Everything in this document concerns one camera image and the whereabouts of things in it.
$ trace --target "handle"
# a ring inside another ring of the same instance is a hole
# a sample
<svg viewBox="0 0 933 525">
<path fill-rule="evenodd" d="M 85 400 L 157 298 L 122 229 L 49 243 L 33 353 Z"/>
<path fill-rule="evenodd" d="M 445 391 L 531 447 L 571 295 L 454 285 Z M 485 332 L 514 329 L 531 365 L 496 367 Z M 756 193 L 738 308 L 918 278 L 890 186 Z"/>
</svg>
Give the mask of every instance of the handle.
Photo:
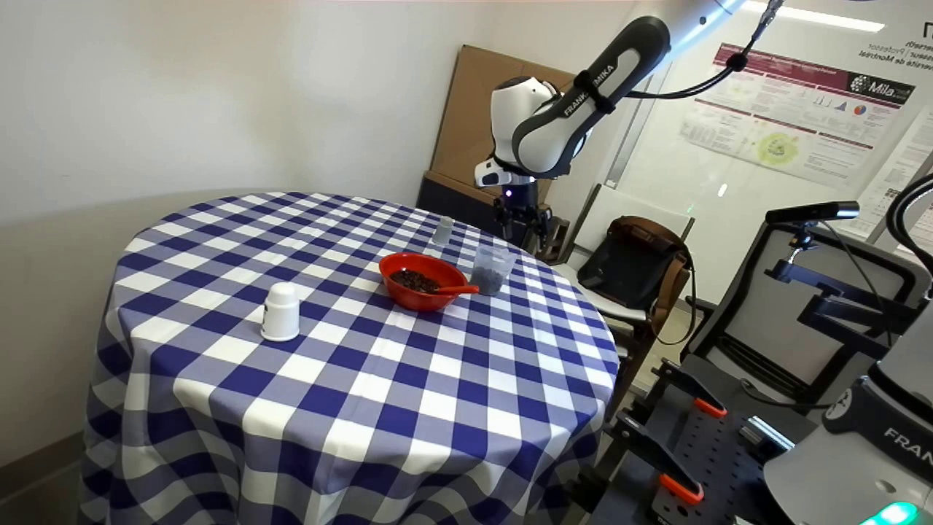
<svg viewBox="0 0 933 525">
<path fill-rule="evenodd" d="M 644 464 L 663 472 L 660 485 L 671 489 L 679 502 L 690 508 L 702 504 L 702 485 L 674 458 L 674 451 L 664 442 L 647 434 L 632 418 L 616 420 L 609 434 L 616 437 L 609 442 L 612 455 L 617 447 L 638 455 Z"/>
<path fill-rule="evenodd" d="M 477 285 L 438 285 L 428 295 L 477 295 Z"/>
</svg>

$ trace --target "table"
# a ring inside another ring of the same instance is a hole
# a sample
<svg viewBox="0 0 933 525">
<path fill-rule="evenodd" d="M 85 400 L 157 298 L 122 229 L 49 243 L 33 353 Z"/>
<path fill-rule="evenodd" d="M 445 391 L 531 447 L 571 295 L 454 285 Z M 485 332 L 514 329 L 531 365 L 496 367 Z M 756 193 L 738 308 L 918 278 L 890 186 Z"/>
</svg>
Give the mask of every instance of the table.
<svg viewBox="0 0 933 525">
<path fill-rule="evenodd" d="M 693 407 L 693 397 L 674 384 L 655 384 L 644 429 L 663 439 L 677 460 L 699 479 L 706 499 L 699 508 L 682 508 L 671 493 L 660 489 L 655 469 L 628 455 L 612 479 L 590 525 L 722 525 L 743 515 L 747 521 L 784 525 L 787 518 L 760 482 L 760 460 L 752 458 L 741 437 L 747 418 L 759 413 L 794 442 L 814 431 L 814 420 L 794 407 L 769 404 L 747 393 L 747 388 L 699 355 L 682 365 L 727 407 L 727 420 L 711 420 Z"/>
<path fill-rule="evenodd" d="M 85 521 L 523 521 L 566 504 L 617 372 L 600 314 L 520 253 L 496 298 L 393 307 L 380 256 L 485 235 L 354 196 L 196 205 L 117 263 L 88 403 Z M 262 342 L 275 282 L 301 334 Z"/>
</svg>

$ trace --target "blue and white checkered tablecloth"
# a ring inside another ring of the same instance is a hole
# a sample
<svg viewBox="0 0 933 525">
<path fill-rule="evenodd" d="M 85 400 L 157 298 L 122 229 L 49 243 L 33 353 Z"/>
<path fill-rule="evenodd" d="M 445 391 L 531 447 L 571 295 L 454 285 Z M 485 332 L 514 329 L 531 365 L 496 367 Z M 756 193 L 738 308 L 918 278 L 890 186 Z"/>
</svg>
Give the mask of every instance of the blue and white checkered tablecloth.
<svg viewBox="0 0 933 525">
<path fill-rule="evenodd" d="M 88 404 L 88 521 L 523 521 L 566 504 L 617 358 L 600 314 L 527 253 L 496 298 L 387 301 L 380 256 L 482 243 L 372 197 L 196 205 L 126 248 Z M 301 334 L 262 342 L 275 282 Z"/>
</svg>

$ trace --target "black cable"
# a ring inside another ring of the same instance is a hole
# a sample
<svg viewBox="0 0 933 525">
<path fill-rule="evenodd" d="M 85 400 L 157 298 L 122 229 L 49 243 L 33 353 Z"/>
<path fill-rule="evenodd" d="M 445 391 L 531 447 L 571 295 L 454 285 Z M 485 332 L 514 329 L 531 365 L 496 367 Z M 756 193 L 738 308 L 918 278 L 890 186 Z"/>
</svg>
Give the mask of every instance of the black cable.
<svg viewBox="0 0 933 525">
<path fill-rule="evenodd" d="M 735 56 L 728 56 L 727 68 L 717 70 L 711 79 L 682 88 L 682 89 L 671 89 L 671 92 L 647 92 L 647 89 L 631 89 L 631 98 L 690 98 L 699 95 L 706 89 L 711 89 L 714 85 L 719 85 L 722 79 L 728 79 L 733 73 L 743 70 L 749 62 L 752 46 L 759 43 L 759 38 L 763 35 L 763 30 L 776 21 L 778 9 L 784 5 L 784 0 L 769 0 L 752 30 L 752 38 L 747 41 L 747 46 Z"/>
<path fill-rule="evenodd" d="M 875 307 L 884 311 L 884 298 L 878 295 L 868 270 L 865 270 L 865 269 L 858 263 L 858 256 L 851 253 L 849 243 L 845 243 L 827 222 L 823 222 L 823 228 L 826 228 L 827 232 L 833 232 L 838 244 L 842 244 L 845 256 L 851 260 L 851 266 L 858 269 L 858 273 L 861 273 L 861 278 L 865 280 L 865 285 L 871 289 Z M 887 348 L 896 345 L 896 334 L 891 334 L 890 329 L 884 329 L 884 339 L 887 339 Z"/>
<path fill-rule="evenodd" d="M 924 197 L 933 190 L 933 171 L 921 174 L 918 180 L 908 184 L 899 197 L 890 205 L 887 209 L 887 229 L 905 244 L 909 248 L 921 266 L 933 273 L 933 256 L 931 250 L 924 250 L 908 228 L 908 209 Z"/>
</svg>

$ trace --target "wall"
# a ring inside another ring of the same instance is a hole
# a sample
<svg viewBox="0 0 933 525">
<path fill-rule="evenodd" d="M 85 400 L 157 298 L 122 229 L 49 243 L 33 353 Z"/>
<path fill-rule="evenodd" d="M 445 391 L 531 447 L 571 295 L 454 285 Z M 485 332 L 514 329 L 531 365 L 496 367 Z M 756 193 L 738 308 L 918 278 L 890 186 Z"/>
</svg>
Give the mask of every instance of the wall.
<svg viewBox="0 0 933 525">
<path fill-rule="evenodd" d="M 489 3 L 2 0 L 0 467 L 81 426 L 135 229 L 234 190 L 412 205 Z"/>
</svg>

